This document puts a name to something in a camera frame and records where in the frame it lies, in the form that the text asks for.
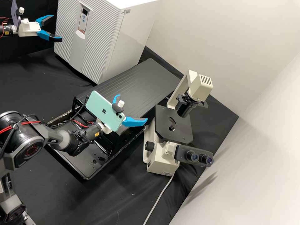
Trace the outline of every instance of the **mint green smartphone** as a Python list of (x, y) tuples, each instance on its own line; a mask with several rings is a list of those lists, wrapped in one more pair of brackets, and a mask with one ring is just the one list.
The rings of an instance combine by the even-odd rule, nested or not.
[(117, 115), (112, 104), (97, 91), (92, 91), (85, 106), (112, 131), (117, 131), (125, 118), (122, 112)]

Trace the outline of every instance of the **black cloth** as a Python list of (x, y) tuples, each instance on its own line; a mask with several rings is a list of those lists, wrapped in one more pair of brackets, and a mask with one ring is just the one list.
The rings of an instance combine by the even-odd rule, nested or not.
[[(0, 112), (36, 113), (49, 121), (70, 110), (73, 97), (89, 88), (52, 51), (1, 63)], [(211, 96), (207, 102), (208, 110), (197, 108), (190, 114), (192, 144), (215, 153), (238, 117)], [(168, 224), (203, 171), (180, 164), (147, 224)], [(32, 219), (49, 225), (142, 224), (170, 179), (146, 172), (142, 138), (87, 182), (44, 149), (12, 172), (12, 178)]]

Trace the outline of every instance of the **black cable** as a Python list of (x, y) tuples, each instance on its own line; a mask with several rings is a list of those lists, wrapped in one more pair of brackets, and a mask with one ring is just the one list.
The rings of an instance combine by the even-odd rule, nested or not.
[(8, 137), (7, 137), (6, 140), (5, 140), (5, 143), (4, 143), (4, 145), (3, 145), (2, 149), (1, 149), (1, 152), (0, 152), (0, 159), (3, 157), (3, 155), (4, 155), (4, 150), (5, 150), (6, 146), (7, 146), (7, 144), (8, 144), (8, 142), (9, 142), (10, 138), (12, 137), (13, 133), (15, 132), (15, 129), (14, 129), (15, 126), (16, 126), (16, 125), (13, 125), (13, 128), (12, 128), (11, 132), (9, 133)]
[(74, 116), (72, 116), (70, 119), (65, 120), (65, 121), (62, 121), (62, 122), (60, 122), (60, 123), (58, 123), (58, 124), (56, 124), (56, 125), (50, 125), (50, 126), (48, 125), (48, 127), (50, 127), (50, 128), (57, 128), (57, 127), (60, 127), (60, 126), (64, 125), (65, 123), (71, 121), (72, 119), (74, 119), (74, 118), (81, 112), (81, 110), (84, 108), (85, 104), (86, 104), (87, 101), (88, 101), (88, 98), (89, 98), (89, 96), (87, 95), (87, 96), (85, 97), (85, 100), (84, 100), (83, 105), (80, 107), (80, 109), (77, 111), (77, 113), (76, 113)]
[(27, 117), (31, 117), (31, 116), (33, 116), (33, 117), (35, 117), (37, 120), (39, 120), (38, 117), (37, 117), (37, 115), (35, 115), (35, 114), (29, 114), (29, 115), (24, 116), (24, 117), (23, 117), (22, 119), (20, 119), (17, 123), (11, 125), (11, 126), (12, 126), (12, 130), (11, 130), (11, 132), (9, 133), (8, 137), (6, 138), (5, 143), (4, 143), (3, 146), (2, 146), (2, 149), (0, 149), (0, 159), (3, 157), (4, 152), (5, 152), (4, 150), (5, 150), (6, 146), (8, 145), (8, 142), (9, 142), (10, 138), (12, 137), (13, 133), (15, 132), (15, 130), (18, 130), (18, 129), (19, 129), (20, 123), (21, 123), (23, 120), (25, 120)]
[(89, 98), (89, 96), (87, 95), (87, 96), (85, 97), (84, 104), (81, 106), (81, 108), (78, 110), (78, 112), (77, 112), (73, 117), (71, 117), (71, 119), (69, 119), (69, 121), (72, 120), (72, 119), (74, 119), (74, 118), (81, 112), (81, 110), (83, 109), (85, 103), (87, 103), (88, 98)]

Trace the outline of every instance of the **black metal stand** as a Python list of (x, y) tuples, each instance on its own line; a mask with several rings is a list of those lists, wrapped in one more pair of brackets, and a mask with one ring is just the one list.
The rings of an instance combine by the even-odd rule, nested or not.
[[(83, 103), (77, 97), (75, 97), (72, 104), (72, 110), (63, 117), (52, 121), (51, 125), (57, 124), (74, 116), (81, 108), (82, 104)], [(88, 111), (85, 106), (75, 117), (75, 119), (84, 124), (96, 121), (96, 117), (90, 111)], [(103, 134), (100, 138), (94, 141), (94, 144), (90, 144), (75, 157), (69, 156), (65, 152), (56, 151), (49, 145), (45, 146), (45, 148), (55, 152), (58, 157), (65, 161), (83, 179), (89, 180), (98, 172), (100, 172), (139, 135), (143, 134), (144, 128), (144, 126), (130, 127), (122, 132), (121, 135), (118, 135), (115, 132), (111, 132), (108, 135)], [(80, 129), (80, 127), (78, 127), (75, 123), (69, 122), (60, 126), (59, 129), (74, 131)]]

